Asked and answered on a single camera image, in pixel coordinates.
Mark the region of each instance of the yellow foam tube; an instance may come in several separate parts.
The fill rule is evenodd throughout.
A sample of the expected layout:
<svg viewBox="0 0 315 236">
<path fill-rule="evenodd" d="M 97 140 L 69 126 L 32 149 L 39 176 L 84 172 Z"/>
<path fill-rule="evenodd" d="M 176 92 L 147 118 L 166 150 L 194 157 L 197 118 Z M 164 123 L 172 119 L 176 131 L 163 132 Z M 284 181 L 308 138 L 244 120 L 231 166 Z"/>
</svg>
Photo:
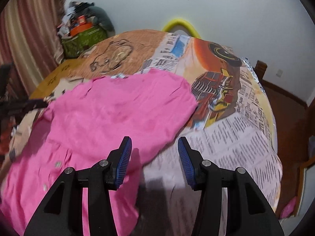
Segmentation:
<svg viewBox="0 0 315 236">
<path fill-rule="evenodd" d="M 169 32 L 174 26 L 181 25 L 184 28 L 188 30 L 190 35 L 195 38 L 201 39 L 200 35 L 196 31 L 196 29 L 193 27 L 192 24 L 190 24 L 188 21 L 183 20 L 182 18 L 176 18 L 171 20 L 166 24 L 166 26 L 162 29 L 163 32 Z"/>
</svg>

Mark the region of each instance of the brown floor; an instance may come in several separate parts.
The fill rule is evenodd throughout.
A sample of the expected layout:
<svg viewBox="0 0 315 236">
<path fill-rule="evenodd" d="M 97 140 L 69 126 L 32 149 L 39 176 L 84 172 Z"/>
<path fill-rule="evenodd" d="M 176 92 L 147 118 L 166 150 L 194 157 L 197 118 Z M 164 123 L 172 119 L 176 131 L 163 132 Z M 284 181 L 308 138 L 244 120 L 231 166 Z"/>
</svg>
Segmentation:
<svg viewBox="0 0 315 236">
<path fill-rule="evenodd" d="M 283 166 L 281 194 L 276 214 L 297 195 L 298 168 L 308 160 L 307 138 L 304 134 L 303 106 L 286 96 L 264 87 L 276 119 L 278 156 Z"/>
</svg>

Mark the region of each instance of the striped curtain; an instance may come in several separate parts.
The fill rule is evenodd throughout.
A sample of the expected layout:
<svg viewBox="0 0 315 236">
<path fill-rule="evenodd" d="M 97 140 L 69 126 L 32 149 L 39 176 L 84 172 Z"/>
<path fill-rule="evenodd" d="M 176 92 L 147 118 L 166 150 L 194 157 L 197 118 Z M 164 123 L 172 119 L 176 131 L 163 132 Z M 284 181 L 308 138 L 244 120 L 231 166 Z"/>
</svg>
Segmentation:
<svg viewBox="0 0 315 236">
<path fill-rule="evenodd" d="M 29 96 L 63 59 L 56 27 L 65 0 L 10 0 L 0 14 L 0 64 L 14 63 L 9 95 Z"/>
</svg>

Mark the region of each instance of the pink shirt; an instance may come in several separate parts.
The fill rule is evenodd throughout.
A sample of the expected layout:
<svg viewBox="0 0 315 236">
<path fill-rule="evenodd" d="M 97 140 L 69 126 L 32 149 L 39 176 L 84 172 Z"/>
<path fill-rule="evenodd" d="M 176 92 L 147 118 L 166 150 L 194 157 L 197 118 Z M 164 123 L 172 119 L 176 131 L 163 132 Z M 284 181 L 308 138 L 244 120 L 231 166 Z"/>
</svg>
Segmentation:
<svg viewBox="0 0 315 236">
<path fill-rule="evenodd" d="M 129 136 L 133 149 L 127 175 L 118 191 L 110 191 L 118 235 L 129 235 L 138 219 L 135 201 L 142 166 L 174 140 L 195 108 L 188 82 L 162 70 L 78 85 L 52 102 L 37 121 L 22 155 L 10 168 L 1 211 L 23 235 L 66 167 L 89 168 Z M 82 209 L 84 235 L 89 235 L 87 189 Z"/>
</svg>

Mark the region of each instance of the wall outlet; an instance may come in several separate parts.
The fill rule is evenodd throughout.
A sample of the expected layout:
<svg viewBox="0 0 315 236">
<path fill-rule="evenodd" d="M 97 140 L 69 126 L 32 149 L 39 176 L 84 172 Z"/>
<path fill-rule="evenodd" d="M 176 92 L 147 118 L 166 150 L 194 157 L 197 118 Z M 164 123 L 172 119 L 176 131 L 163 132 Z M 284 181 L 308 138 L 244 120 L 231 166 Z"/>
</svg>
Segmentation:
<svg viewBox="0 0 315 236">
<path fill-rule="evenodd" d="M 282 73 L 283 73 L 283 71 L 281 69 L 279 69 L 278 72 L 276 73 L 276 76 L 278 76 L 280 78 Z"/>
</svg>

